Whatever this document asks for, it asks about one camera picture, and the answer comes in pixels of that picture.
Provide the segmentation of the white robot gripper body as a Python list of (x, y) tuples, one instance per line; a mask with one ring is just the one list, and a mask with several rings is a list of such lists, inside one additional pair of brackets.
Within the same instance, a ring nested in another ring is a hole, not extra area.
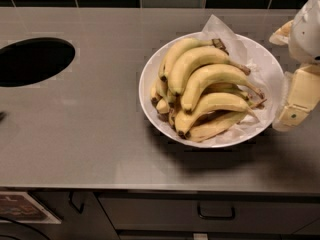
[(294, 17), (289, 53), (301, 63), (320, 63), (320, 0), (308, 0)]

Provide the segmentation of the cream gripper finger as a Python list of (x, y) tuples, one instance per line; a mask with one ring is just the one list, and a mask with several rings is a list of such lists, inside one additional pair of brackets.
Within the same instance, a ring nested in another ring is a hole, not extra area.
[(293, 21), (290, 20), (278, 28), (269, 38), (269, 42), (275, 45), (287, 45), (290, 35), (290, 30)]
[(280, 132), (299, 126), (320, 102), (320, 66), (302, 64), (284, 74), (281, 101), (272, 127)]

